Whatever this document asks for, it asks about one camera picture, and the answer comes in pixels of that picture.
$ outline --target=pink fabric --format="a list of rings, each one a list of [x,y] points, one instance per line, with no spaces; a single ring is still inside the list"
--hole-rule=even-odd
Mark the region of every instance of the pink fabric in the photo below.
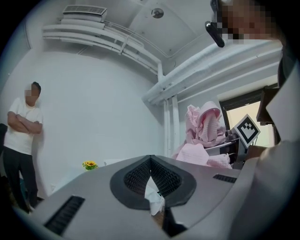
[[[232,168],[228,154],[209,156],[205,150],[225,141],[225,128],[219,122],[221,116],[214,102],[205,103],[201,109],[193,105],[188,106],[186,139],[172,158],[192,164]]]
[[[203,166],[232,168],[229,164],[230,158],[228,154],[209,156],[202,144],[185,144],[176,160]]]
[[[186,143],[202,144],[205,148],[214,147],[225,141],[225,127],[220,125],[220,110],[214,102],[206,102],[202,108],[190,105],[186,113],[186,139],[174,152],[177,159],[180,150]]]

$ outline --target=white bracket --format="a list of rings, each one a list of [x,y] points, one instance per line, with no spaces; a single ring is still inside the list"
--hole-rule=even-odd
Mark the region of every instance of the white bracket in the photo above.
[[[121,55],[122,54],[122,52],[123,52],[123,50],[124,50],[124,47],[126,46],[126,44],[127,44],[127,42],[128,42],[128,38],[129,38],[129,36],[125,39],[125,41],[123,42],[123,45],[122,45],[122,47],[121,47],[121,49],[120,49],[120,52],[119,52],[119,55]]]

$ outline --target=gray device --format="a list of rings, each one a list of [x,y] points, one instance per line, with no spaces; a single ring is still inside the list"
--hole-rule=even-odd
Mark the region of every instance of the gray device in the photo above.
[[[241,170],[142,156],[88,171],[41,202],[29,227],[44,239],[247,239],[290,198],[299,142],[282,142]],[[144,198],[149,177],[165,198],[163,229]]]

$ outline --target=ceiling light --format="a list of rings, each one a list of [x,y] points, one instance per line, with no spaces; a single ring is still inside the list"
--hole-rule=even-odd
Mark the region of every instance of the ceiling light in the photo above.
[[[160,8],[155,8],[152,10],[151,15],[154,18],[161,18],[164,15],[164,11]]]

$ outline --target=white t-shirt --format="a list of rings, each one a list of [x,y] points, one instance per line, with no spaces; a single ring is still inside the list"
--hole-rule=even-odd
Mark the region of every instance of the white t-shirt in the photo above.
[[[25,99],[17,98],[11,105],[9,112],[14,112],[29,121],[43,123],[43,115],[39,108],[30,107],[25,103]],[[31,155],[31,147],[33,141],[33,134],[20,133],[13,130],[10,126],[7,128],[5,134],[4,146],[20,153]]]

